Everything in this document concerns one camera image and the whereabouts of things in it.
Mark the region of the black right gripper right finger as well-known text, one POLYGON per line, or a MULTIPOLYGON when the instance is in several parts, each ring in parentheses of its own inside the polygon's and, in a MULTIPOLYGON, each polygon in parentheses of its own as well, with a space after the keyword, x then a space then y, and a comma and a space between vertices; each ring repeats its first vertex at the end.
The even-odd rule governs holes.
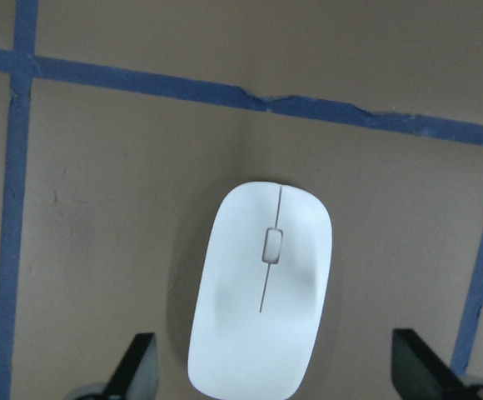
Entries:
POLYGON ((401 399, 480 399, 410 328, 392 332, 391 382, 401 399))

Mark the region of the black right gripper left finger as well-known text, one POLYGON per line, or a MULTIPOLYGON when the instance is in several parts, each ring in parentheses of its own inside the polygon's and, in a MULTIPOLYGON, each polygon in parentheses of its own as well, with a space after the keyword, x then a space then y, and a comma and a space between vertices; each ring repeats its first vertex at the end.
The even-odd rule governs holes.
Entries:
POLYGON ((154 332, 134 336, 104 388, 106 399, 155 399, 158 390, 157 340, 154 332))

